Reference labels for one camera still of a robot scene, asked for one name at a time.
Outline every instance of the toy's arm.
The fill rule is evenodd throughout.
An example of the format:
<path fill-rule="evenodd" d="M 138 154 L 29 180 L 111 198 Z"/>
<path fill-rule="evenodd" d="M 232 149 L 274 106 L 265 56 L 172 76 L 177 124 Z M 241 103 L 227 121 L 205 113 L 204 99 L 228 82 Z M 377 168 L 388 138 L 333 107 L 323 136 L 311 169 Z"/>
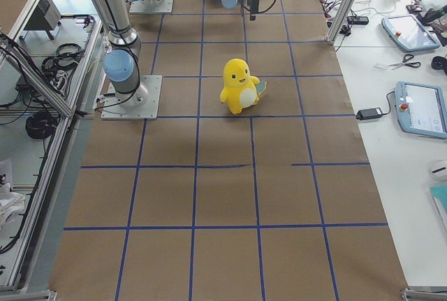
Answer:
<path fill-rule="evenodd" d="M 223 88 L 221 91 L 220 99 L 222 103 L 226 102 L 226 100 L 228 99 L 228 92 L 225 88 Z"/>
<path fill-rule="evenodd" d="M 250 77 L 250 80 L 251 80 L 255 85 L 257 85 L 257 84 L 260 82 L 260 80 L 259 80 L 256 76 L 251 76 L 251 77 Z"/>

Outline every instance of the toy's head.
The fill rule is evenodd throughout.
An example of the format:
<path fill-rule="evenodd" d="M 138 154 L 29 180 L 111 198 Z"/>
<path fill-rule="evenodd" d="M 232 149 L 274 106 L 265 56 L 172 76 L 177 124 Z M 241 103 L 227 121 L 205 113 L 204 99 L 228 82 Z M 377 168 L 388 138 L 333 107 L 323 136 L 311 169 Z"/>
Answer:
<path fill-rule="evenodd" d="M 231 59 L 223 69 L 223 82 L 229 87 L 243 87 L 250 80 L 250 70 L 242 59 Z"/>

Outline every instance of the metal mounting plate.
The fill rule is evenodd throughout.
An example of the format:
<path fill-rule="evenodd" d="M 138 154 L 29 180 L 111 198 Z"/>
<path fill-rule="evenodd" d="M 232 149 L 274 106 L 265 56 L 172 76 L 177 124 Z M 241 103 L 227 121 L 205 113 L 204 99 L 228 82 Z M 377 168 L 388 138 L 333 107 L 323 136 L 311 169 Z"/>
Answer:
<path fill-rule="evenodd" d="M 141 83 L 149 91 L 148 99 L 142 105 L 136 108 L 123 108 L 121 105 L 114 105 L 102 109 L 102 119 L 156 119 L 159 111 L 159 100 L 161 91 L 161 75 L 141 75 Z M 110 84 L 108 93 L 114 93 L 115 88 Z M 117 102 L 115 97 L 105 100 L 104 106 L 112 105 Z"/>
<path fill-rule="evenodd" d="M 155 15 L 157 13 L 171 13 L 173 11 L 174 0 L 165 0 L 157 7 L 148 8 L 140 1 L 135 1 L 131 5 L 130 13 L 136 15 Z"/>

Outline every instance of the tablet screen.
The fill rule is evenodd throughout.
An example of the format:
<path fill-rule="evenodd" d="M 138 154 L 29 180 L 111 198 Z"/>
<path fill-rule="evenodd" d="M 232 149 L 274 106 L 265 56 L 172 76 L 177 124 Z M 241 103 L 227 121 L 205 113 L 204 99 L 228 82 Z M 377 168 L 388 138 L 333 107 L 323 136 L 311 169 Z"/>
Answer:
<path fill-rule="evenodd" d="M 412 16 L 388 18 L 393 34 L 400 32 L 399 41 L 410 48 L 436 44 Z"/>
<path fill-rule="evenodd" d="M 446 132 L 437 89 L 406 85 L 406 102 L 409 104 L 412 128 Z"/>

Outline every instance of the white table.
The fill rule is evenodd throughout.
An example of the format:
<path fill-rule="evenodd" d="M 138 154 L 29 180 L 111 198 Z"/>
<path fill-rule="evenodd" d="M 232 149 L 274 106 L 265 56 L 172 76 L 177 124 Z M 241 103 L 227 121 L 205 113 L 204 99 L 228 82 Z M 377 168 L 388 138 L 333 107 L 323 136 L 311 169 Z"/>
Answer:
<path fill-rule="evenodd" d="M 400 0 L 395 12 L 387 15 L 407 13 L 407 4 L 408 0 Z M 379 11 L 394 8 L 393 0 L 373 0 L 371 6 Z M 415 59 L 422 63 L 417 69 L 384 71 L 374 67 L 376 62 L 400 62 L 404 55 L 382 29 L 382 17 L 370 15 L 366 27 L 354 26 L 337 52 L 354 110 L 381 107 L 386 112 L 386 94 L 400 80 L 439 86 L 447 99 L 447 76 L 430 67 L 432 57 L 447 54 L 444 47 L 415 52 Z M 337 38 L 335 48 L 341 39 Z M 395 109 L 358 125 L 408 285 L 447 286 L 447 231 L 429 195 L 430 187 L 440 183 L 427 171 L 429 162 L 447 159 L 447 142 L 404 133 Z"/>

